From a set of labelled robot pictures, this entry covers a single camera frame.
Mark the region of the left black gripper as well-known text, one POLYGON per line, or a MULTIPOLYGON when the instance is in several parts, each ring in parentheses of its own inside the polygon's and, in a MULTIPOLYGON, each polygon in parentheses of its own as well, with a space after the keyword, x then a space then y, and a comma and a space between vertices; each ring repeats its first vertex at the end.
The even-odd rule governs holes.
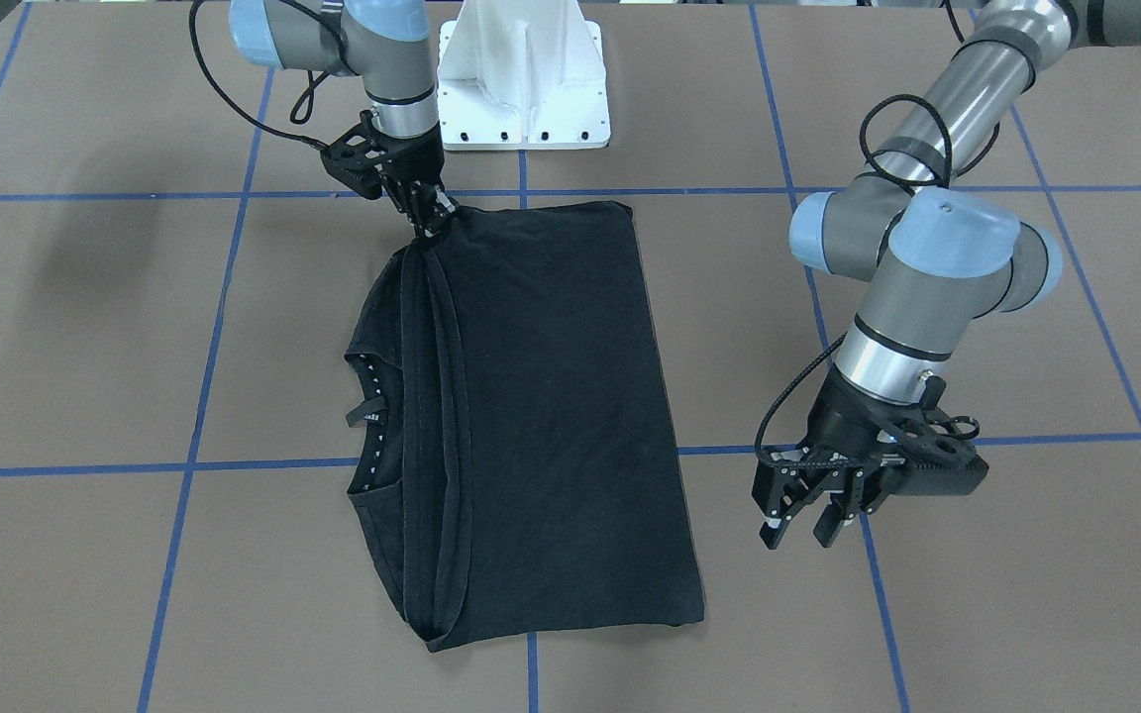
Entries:
POLYGON ((828 371, 807 415, 806 435, 792 449, 764 444, 764 434, 779 407, 809 376, 798 374, 775 398, 756 429, 752 497, 764 515, 758 536, 775 551, 788 524, 823 493, 830 495, 812 537, 832 548, 839 534, 861 515, 873 515, 893 495, 879 491, 882 468, 883 407, 911 403, 882 402, 861 392, 839 371, 828 371))

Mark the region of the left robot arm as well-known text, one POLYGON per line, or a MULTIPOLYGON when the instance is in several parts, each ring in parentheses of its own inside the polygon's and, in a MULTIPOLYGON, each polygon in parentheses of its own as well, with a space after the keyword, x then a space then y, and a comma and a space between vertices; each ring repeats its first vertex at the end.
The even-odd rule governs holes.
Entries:
POLYGON ((1063 252, 1050 232, 954 184, 990 149, 1001 118, 1066 52, 1141 47, 1141 1, 990 1, 926 94, 881 144, 861 121, 860 175, 798 203, 788 249, 802 265, 865 281, 796 447, 756 435, 752 496, 764 546, 830 499, 814 538, 832 546, 890 496, 965 496, 988 471, 973 418, 939 407, 945 368, 971 322, 1022 311, 1057 287, 1063 252))

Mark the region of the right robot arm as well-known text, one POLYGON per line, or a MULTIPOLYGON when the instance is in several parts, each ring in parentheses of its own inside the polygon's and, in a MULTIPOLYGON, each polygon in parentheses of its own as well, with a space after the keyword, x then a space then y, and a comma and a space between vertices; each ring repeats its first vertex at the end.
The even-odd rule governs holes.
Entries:
POLYGON ((388 197, 421 238, 442 234, 458 202, 444 188, 438 71, 422 1, 232 1, 228 27, 250 63, 358 76, 370 107, 325 144, 323 170, 362 198, 388 197))

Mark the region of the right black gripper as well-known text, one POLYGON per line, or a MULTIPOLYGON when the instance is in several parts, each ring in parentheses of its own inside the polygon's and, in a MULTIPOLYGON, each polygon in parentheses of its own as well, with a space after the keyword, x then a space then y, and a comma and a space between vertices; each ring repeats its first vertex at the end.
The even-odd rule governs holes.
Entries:
POLYGON ((377 170, 386 197, 400 213, 408 214, 416 240, 443 235, 458 212, 458 200, 450 197, 442 180, 442 125, 413 137, 394 137, 377 128, 374 139, 383 149, 377 170))

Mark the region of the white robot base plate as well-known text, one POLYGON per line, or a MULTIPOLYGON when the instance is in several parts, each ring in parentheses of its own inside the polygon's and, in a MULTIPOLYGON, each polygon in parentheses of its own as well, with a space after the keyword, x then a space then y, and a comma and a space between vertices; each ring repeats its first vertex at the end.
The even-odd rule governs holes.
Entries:
POLYGON ((445 149, 610 144, 602 29, 576 1, 467 1, 438 40, 445 149))

